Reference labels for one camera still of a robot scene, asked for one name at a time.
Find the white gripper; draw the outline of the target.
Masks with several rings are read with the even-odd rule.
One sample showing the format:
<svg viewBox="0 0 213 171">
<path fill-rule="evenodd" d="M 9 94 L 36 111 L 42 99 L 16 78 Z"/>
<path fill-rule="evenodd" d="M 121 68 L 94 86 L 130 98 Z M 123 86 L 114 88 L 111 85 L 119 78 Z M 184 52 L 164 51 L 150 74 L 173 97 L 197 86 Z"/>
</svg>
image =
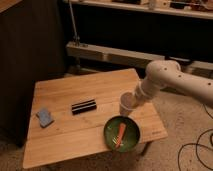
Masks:
<svg viewBox="0 0 213 171">
<path fill-rule="evenodd" d="M 142 106 L 150 101 L 153 97 L 153 85 L 149 80 L 143 80 L 137 84 L 134 89 L 135 98 L 134 107 Z"/>
</svg>

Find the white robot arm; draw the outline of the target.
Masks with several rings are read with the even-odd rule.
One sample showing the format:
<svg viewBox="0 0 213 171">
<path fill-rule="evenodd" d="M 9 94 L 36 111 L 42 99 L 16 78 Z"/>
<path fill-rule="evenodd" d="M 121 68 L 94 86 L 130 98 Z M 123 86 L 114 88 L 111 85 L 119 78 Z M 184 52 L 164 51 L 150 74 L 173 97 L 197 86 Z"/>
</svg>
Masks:
<svg viewBox="0 0 213 171">
<path fill-rule="evenodd" d="M 181 71 L 178 62 L 155 60 L 146 67 L 146 77 L 134 90 L 137 105 L 151 100 L 159 90 L 171 87 L 213 108 L 213 80 Z"/>
</svg>

